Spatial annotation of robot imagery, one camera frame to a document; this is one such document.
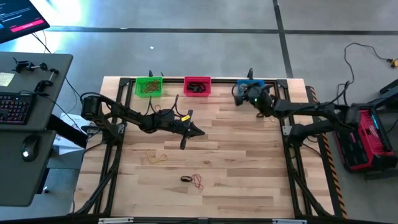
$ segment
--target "gray desk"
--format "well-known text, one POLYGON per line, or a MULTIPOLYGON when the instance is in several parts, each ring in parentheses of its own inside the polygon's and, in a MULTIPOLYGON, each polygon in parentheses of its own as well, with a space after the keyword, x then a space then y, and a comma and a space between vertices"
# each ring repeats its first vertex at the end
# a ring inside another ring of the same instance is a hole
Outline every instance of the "gray desk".
POLYGON ((36 133, 40 136, 39 155, 34 161, 25 162, 21 146, 30 134, 0 133, 0 206, 29 206, 39 188, 56 132, 36 133))
MULTIPOLYGON (((55 68, 60 73, 56 75, 52 81, 53 86, 47 87, 44 91, 49 94, 48 98, 56 101, 61 91, 63 81, 67 76, 70 64, 72 62, 72 55, 65 54, 29 54, 29 53, 14 53, 14 52, 0 52, 0 72, 13 73, 14 78, 10 82, 9 86, 0 86, 0 92, 19 92, 21 90, 34 91, 37 83, 41 80, 48 80, 51 76, 50 72, 45 72, 39 68, 33 72, 24 70, 21 73, 12 71, 15 69, 15 61, 28 60, 34 65, 39 65, 44 62, 47 64, 49 69, 55 68)), ((29 116, 28 123, 26 125, 13 125, 13 124, 2 124, 0 130, 24 130, 24 131, 43 131, 47 127, 49 117, 52 114, 54 103, 50 100, 37 97, 35 106, 29 116)))

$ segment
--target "keyboard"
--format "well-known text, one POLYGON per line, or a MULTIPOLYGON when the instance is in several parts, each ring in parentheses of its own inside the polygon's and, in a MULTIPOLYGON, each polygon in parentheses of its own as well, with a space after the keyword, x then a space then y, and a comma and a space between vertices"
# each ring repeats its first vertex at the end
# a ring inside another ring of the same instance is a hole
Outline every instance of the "keyboard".
POLYGON ((25 125, 29 119, 36 94, 0 92, 0 125, 25 125))

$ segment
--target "desk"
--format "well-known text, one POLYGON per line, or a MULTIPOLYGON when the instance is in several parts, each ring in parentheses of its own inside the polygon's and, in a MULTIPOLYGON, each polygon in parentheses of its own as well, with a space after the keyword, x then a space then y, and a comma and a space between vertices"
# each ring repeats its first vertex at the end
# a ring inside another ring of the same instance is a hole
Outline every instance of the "desk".
POLYGON ((26 125, 0 125, 0 205, 28 206, 42 180, 55 135, 59 134, 82 147, 86 146, 87 136, 52 115, 54 103, 51 100, 56 101, 58 98, 72 55, 0 52, 0 72, 15 74, 8 86, 0 86, 2 92, 34 91, 39 81, 48 80, 51 76, 50 72, 39 68, 33 72, 23 70, 16 73, 12 71, 16 66, 13 57, 19 61, 31 61, 35 65, 44 62, 49 69, 55 68, 60 72, 54 76, 53 86, 44 90, 49 94, 47 99, 36 97, 26 125), (33 162, 24 162, 20 150, 23 140, 30 134, 42 137, 39 155, 33 162))
MULTIPOLYGON (((116 99, 120 77, 105 77, 101 94, 116 99)), ((288 80, 290 99, 308 102, 302 79, 288 80)), ((292 197, 283 152, 280 124, 275 118, 256 118, 251 105, 236 107, 232 84, 212 84, 208 98, 187 98, 182 83, 164 83, 161 98, 153 105, 170 108, 179 94, 180 113, 193 109, 192 121, 206 132, 191 138, 184 151, 181 136, 164 131, 145 134, 128 124, 119 166, 111 215, 131 217, 225 217, 292 218, 292 197), (151 164, 145 151, 168 156, 151 164), (182 175, 200 174, 202 191, 180 181, 182 175)), ((130 107, 145 113, 147 98, 132 96, 130 107)), ((311 123, 308 116, 296 116, 296 123, 311 123)), ((101 141, 90 139, 88 147, 101 141)), ((305 142, 319 150, 317 144, 305 142)), ((85 154, 78 179, 75 202, 78 210, 98 185, 105 146, 85 154)), ((334 214, 330 189, 321 158, 301 148, 307 185, 317 200, 334 214)), ((300 208, 302 194, 298 190, 300 208)), ((103 201, 107 198, 107 189, 103 201)))

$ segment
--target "green container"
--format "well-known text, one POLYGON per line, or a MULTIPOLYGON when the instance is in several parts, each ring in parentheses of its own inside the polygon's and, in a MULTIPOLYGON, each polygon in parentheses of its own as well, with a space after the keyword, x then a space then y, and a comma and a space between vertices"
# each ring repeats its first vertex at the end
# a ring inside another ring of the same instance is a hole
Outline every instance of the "green container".
POLYGON ((150 77, 150 78, 137 78, 136 79, 136 95, 139 97, 161 97, 163 89, 163 78, 162 77, 150 77), (154 87, 151 82, 158 82, 159 88, 154 91, 148 91, 154 87))

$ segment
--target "computer mouse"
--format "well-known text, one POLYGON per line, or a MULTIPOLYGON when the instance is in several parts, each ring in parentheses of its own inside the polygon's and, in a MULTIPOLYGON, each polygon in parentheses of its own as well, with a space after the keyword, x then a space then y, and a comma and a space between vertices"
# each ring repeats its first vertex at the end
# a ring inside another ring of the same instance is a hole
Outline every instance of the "computer mouse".
POLYGON ((25 138, 21 147, 21 156, 25 162, 32 162, 36 159, 39 153, 39 141, 40 137, 34 134, 25 138))

